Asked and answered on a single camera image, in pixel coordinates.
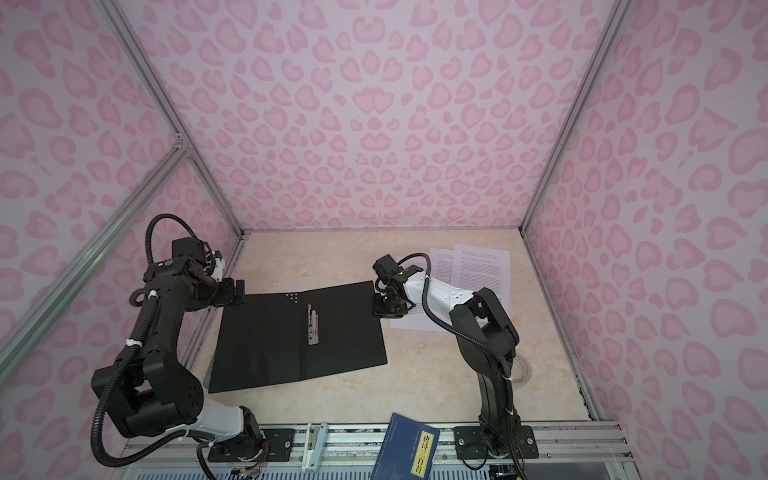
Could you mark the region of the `white black file folder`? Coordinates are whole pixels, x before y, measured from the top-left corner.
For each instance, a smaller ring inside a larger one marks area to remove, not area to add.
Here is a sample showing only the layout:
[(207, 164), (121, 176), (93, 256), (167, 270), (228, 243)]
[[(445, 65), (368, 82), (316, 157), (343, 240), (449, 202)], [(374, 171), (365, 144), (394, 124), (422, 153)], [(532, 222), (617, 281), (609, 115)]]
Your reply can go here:
[[(378, 367), (387, 363), (371, 281), (290, 293), (251, 294), (223, 310), (208, 391), (224, 393)], [(307, 305), (319, 344), (307, 341)]]

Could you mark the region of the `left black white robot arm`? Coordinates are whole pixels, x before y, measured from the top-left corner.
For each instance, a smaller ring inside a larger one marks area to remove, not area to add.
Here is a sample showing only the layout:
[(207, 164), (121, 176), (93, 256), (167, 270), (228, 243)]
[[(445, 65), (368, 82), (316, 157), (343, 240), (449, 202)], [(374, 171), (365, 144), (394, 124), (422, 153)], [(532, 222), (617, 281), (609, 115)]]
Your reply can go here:
[(100, 464), (130, 465), (181, 438), (207, 442), (227, 460), (264, 455), (253, 413), (208, 398), (177, 356), (187, 313), (244, 299), (243, 282), (214, 274), (218, 259), (205, 242), (186, 237), (173, 241), (170, 259), (148, 262), (132, 300), (136, 323), (114, 363), (91, 379), (98, 404), (90, 446)]

